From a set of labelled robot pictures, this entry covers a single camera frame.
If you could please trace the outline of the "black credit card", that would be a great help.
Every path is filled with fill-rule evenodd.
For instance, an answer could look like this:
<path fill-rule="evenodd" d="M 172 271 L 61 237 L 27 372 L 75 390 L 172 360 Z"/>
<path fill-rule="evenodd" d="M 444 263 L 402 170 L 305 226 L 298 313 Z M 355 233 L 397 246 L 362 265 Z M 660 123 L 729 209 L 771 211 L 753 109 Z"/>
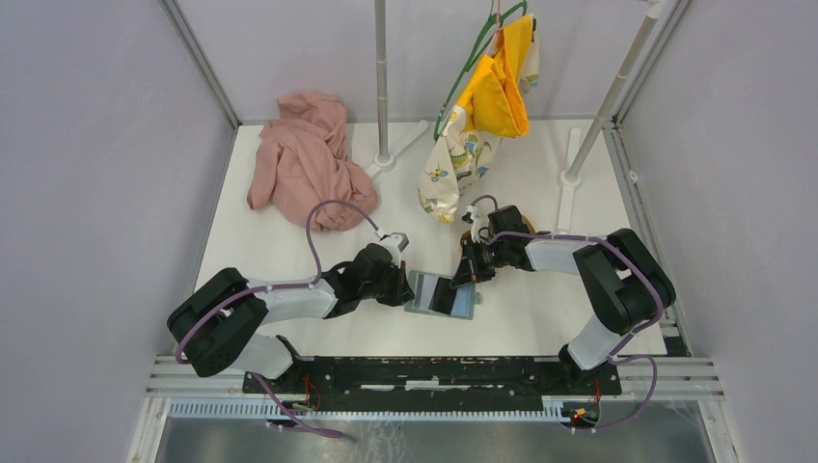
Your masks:
<path fill-rule="evenodd" d="M 450 316 L 452 315 L 456 298 L 457 288 L 450 287 L 450 278 L 438 277 L 431 290 L 431 298 L 428 308 L 435 313 Z"/>

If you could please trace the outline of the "yellow oval tray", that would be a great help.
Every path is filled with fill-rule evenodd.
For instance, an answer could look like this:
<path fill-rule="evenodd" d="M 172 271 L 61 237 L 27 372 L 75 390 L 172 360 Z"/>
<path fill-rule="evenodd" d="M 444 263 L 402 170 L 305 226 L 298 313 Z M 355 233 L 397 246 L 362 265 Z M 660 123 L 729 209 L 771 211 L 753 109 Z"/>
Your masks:
<path fill-rule="evenodd" d="M 496 211 L 484 214 L 487 225 L 482 231 L 482 236 L 487 244 L 497 241 L 509 243 L 514 249 L 521 253 L 522 249 L 531 241 L 525 234 L 534 233 L 531 221 L 516 208 L 501 208 Z M 468 231 L 465 231 L 459 240 L 460 249 L 466 254 L 466 240 Z"/>

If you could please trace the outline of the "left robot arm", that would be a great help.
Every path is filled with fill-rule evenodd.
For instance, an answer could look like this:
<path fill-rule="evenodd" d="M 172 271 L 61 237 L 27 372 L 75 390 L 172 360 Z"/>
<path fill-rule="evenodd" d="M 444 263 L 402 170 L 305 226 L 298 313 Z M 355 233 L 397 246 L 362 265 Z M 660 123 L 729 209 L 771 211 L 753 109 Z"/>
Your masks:
<path fill-rule="evenodd" d="M 389 234 L 322 272 L 315 283 L 265 282 L 247 279 L 234 267 L 220 270 L 167 319 L 177 360 L 200 377 L 238 368 L 260 374 L 280 393 L 295 391 L 303 368 L 294 350 L 281 337 L 259 334 L 259 327 L 340 317 L 366 300 L 404 305 L 414 297 L 402 258 L 407 244 L 405 235 Z"/>

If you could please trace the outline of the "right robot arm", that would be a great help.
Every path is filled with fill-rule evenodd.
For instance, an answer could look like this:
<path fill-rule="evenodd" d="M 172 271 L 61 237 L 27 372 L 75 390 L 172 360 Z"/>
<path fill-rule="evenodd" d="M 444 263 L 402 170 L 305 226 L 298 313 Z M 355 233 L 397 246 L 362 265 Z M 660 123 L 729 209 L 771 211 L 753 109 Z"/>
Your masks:
<path fill-rule="evenodd" d="M 590 387 L 595 369 L 612 363 L 677 299 L 668 275 L 631 229 L 602 237 L 535 231 L 515 205 L 495 209 L 487 221 L 486 233 L 474 227 L 461 236 L 461 259 L 450 285 L 487 282 L 504 267 L 578 276 L 593 314 L 559 352 L 557 379 L 571 394 Z"/>

